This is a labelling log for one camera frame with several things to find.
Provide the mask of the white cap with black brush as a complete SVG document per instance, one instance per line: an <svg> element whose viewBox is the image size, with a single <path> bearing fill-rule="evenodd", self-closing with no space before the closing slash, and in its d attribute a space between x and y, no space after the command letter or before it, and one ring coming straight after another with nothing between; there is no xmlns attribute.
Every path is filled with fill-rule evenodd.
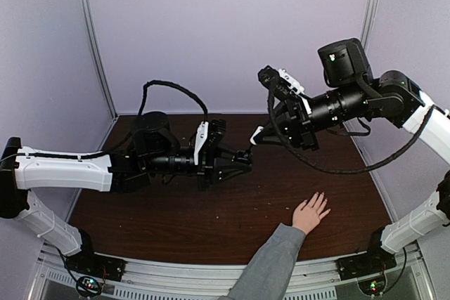
<svg viewBox="0 0 450 300"><path fill-rule="evenodd" d="M264 127L263 127L263 126L258 126L258 127L254 130L253 134L252 134L251 137L249 138L250 144L249 144L249 146L248 146L248 148L247 148L247 152L248 152L248 153L251 153L252 150L253 150L253 148L254 148L255 146L257 146L257 144L258 144L257 138L260 136L260 134L261 134L261 132L262 132L263 130L264 130Z"/></svg>

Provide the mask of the white capped nail polish bottle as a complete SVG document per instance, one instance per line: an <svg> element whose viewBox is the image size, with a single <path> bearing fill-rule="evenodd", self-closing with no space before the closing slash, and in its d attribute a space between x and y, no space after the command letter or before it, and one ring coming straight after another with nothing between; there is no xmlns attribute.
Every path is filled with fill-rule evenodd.
<svg viewBox="0 0 450 300"><path fill-rule="evenodd" d="M239 150L234 157L234 161L245 164L252 165L252 152L251 150Z"/></svg>

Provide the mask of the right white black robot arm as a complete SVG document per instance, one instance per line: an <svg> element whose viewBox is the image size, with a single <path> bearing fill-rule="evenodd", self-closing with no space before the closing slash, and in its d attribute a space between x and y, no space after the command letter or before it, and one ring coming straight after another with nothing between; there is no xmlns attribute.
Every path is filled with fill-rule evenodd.
<svg viewBox="0 0 450 300"><path fill-rule="evenodd" d="M251 136L253 145L282 145L308 164L303 150L316 150L316 133L351 119L384 118L408 131L442 159L449 159L449 112L405 74L390 70L375 78L361 42L337 41L319 49L329 91L308 97L302 85L285 70L265 67L259 82L269 90L269 121ZM449 179L401 220L375 231L366 253L357 261L367 273L394 266L395 254L439 226L449 224Z"/></svg>

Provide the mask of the grey sleeved forearm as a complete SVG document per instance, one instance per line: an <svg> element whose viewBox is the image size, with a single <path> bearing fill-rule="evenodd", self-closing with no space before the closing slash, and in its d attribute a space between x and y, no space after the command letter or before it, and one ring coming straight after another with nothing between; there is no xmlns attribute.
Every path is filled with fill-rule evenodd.
<svg viewBox="0 0 450 300"><path fill-rule="evenodd" d="M306 234L279 224L220 299L283 299Z"/></svg>

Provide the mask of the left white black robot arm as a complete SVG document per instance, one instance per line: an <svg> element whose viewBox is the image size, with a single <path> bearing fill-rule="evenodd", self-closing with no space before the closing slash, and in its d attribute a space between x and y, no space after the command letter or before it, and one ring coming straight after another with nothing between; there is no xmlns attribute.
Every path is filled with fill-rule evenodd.
<svg viewBox="0 0 450 300"><path fill-rule="evenodd" d="M137 117L124 138L127 148L105 152L44 152L8 140L1 156L1 217L25 222L37 237L50 242L87 275L101 269L90 236L68 225L33 193L35 188L81 188L102 193L130 193L160 176L195 176L200 188L252 169L250 150L222 143L226 122L202 121L194 143L181 146L163 112Z"/></svg>

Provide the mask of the person's bare hand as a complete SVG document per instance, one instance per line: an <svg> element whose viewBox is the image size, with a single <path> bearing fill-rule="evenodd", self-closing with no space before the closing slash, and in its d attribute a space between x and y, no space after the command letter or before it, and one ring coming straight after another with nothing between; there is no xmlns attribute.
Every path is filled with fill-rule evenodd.
<svg viewBox="0 0 450 300"><path fill-rule="evenodd" d="M331 209L326 209L327 203L324 192L315 193L309 200L301 202L292 214L292 227L308 235L329 215Z"/></svg>

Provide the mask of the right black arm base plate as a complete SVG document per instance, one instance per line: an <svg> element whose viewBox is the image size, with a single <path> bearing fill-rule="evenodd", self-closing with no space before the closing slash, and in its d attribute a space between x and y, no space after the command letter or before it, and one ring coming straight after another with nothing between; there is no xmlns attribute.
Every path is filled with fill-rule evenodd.
<svg viewBox="0 0 450 300"><path fill-rule="evenodd" d="M336 261L341 280L361 278L366 275L382 273L397 266L393 254L369 253L339 258Z"/></svg>

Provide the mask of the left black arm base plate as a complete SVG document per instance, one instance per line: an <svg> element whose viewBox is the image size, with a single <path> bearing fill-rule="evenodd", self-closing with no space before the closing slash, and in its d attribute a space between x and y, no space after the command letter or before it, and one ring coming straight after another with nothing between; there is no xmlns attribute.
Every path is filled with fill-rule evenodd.
<svg viewBox="0 0 450 300"><path fill-rule="evenodd" d="M70 270L100 279L120 282L124 274L126 262L123 259L95 254L92 259L80 259L74 256L66 258Z"/></svg>

